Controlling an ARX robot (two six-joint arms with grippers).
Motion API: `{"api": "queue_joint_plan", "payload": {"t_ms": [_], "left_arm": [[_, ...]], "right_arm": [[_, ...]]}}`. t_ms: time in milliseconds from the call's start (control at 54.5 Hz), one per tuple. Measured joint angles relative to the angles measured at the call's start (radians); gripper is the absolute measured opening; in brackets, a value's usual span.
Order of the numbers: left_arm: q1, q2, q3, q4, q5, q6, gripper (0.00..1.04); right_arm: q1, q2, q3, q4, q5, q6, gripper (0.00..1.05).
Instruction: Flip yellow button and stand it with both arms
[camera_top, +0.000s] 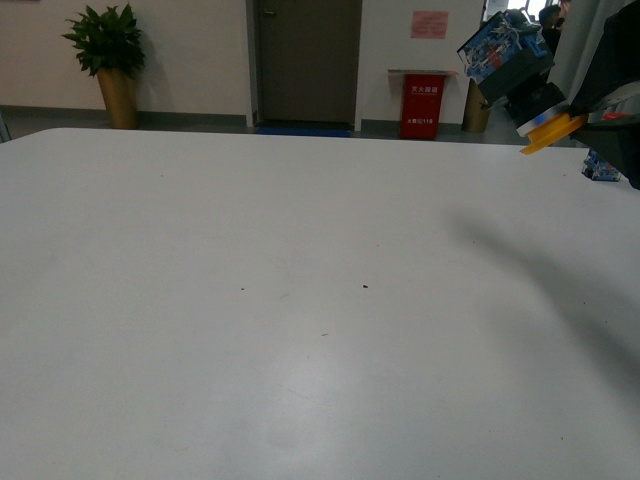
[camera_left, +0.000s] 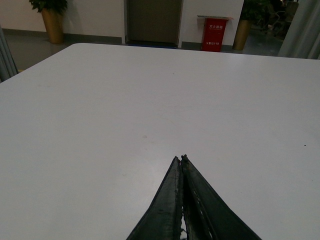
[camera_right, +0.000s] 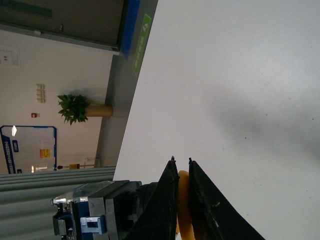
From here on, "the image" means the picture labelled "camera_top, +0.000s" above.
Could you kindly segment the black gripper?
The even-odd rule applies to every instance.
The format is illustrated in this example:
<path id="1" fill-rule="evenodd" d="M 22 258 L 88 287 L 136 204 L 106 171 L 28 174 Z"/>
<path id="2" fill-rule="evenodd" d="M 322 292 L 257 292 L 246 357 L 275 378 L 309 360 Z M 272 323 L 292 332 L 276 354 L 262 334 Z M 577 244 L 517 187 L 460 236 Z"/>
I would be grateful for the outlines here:
<path id="1" fill-rule="evenodd" d="M 607 18 L 580 90 L 570 111 L 587 115 L 639 94 L 639 3 L 633 1 Z M 587 123 L 571 135 L 639 187 L 639 116 Z"/>

